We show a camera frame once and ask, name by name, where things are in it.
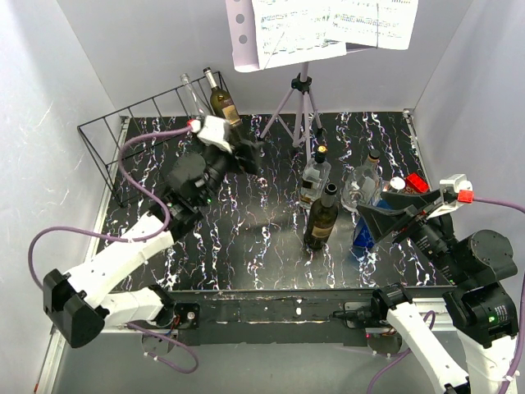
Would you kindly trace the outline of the green wine bottle silver neck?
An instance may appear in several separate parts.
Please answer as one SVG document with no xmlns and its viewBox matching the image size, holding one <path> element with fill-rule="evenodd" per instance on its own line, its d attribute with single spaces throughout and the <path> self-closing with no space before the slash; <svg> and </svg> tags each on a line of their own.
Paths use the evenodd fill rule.
<svg viewBox="0 0 525 394">
<path fill-rule="evenodd" d="M 311 250 L 320 250 L 328 241 L 339 213 L 336 201 L 338 187 L 328 183 L 310 208 L 304 244 Z"/>
</svg>

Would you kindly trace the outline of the clear bottle black cap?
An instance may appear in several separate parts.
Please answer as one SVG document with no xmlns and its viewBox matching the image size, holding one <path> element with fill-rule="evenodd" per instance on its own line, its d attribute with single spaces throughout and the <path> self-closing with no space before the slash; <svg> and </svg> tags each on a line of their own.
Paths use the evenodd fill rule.
<svg viewBox="0 0 525 394">
<path fill-rule="evenodd" d="M 321 196 L 331 171 L 331 165 L 326 159 L 327 147 L 319 145 L 312 158 L 304 168 L 299 190 L 299 205 L 309 209 L 312 203 Z"/>
</svg>

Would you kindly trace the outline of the blue square bottle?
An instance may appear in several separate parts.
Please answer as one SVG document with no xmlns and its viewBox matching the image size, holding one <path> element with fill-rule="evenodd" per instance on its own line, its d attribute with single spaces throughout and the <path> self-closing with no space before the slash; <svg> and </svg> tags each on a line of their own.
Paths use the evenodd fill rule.
<svg viewBox="0 0 525 394">
<path fill-rule="evenodd" d="M 358 214 L 358 222 L 354 228 L 353 247 L 370 250 L 375 245 L 375 241 L 368 229 L 368 225 L 361 213 Z"/>
</svg>

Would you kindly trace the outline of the small clear glass bottle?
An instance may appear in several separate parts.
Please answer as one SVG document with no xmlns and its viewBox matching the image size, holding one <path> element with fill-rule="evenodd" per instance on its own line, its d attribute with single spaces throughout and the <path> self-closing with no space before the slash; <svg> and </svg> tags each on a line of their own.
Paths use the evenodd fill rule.
<svg viewBox="0 0 525 394">
<path fill-rule="evenodd" d="M 381 177 L 377 170 L 379 158 L 380 152 L 371 149 L 366 160 L 349 173 L 341 193 L 343 208 L 356 213 L 359 204 L 374 204 L 381 188 Z"/>
</svg>

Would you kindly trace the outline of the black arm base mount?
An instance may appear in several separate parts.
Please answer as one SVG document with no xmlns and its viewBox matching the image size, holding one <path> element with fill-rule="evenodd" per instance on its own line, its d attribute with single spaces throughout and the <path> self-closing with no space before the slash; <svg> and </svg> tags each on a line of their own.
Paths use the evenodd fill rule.
<svg viewBox="0 0 525 394">
<path fill-rule="evenodd" d="M 371 289 L 168 291 L 176 305 L 196 308 L 196 322 L 177 328 L 188 346 L 230 344 L 368 343 L 363 323 L 346 322 L 351 310 L 369 309 Z"/>
</svg>

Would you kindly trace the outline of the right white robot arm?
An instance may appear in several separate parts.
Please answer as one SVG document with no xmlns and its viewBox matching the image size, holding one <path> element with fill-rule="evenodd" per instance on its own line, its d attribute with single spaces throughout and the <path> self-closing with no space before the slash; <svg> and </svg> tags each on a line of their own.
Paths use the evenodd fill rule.
<svg viewBox="0 0 525 394">
<path fill-rule="evenodd" d="M 422 195 L 384 192 L 388 208 L 358 206 L 374 241 L 394 234 L 410 239 L 453 287 L 443 295 L 467 362 L 462 369 L 424 322 L 400 285 L 375 290 L 372 319 L 391 326 L 431 380 L 436 393 L 515 393 L 524 347 L 524 305 L 516 305 L 502 280 L 517 274 L 505 236 L 480 230 L 459 241 L 451 212 L 475 201 L 466 187 L 445 186 Z"/>
</svg>

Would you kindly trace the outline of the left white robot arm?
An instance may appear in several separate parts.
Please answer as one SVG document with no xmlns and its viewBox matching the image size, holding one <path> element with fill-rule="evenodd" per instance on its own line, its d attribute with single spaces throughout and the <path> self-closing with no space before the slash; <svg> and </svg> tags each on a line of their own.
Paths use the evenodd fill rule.
<svg viewBox="0 0 525 394">
<path fill-rule="evenodd" d="M 121 293 L 114 287 L 192 232 L 228 173 L 257 174 L 261 148 L 259 142 L 241 140 L 231 152 L 208 146 L 181 156 L 167 173 L 161 194 L 166 213 L 152 204 L 126 233 L 132 242 L 113 242 L 90 261 L 66 273 L 53 269 L 44 277 L 44 313 L 71 347 L 87 345 L 105 327 L 146 321 L 166 328 L 173 322 L 176 302 L 159 285 Z"/>
</svg>

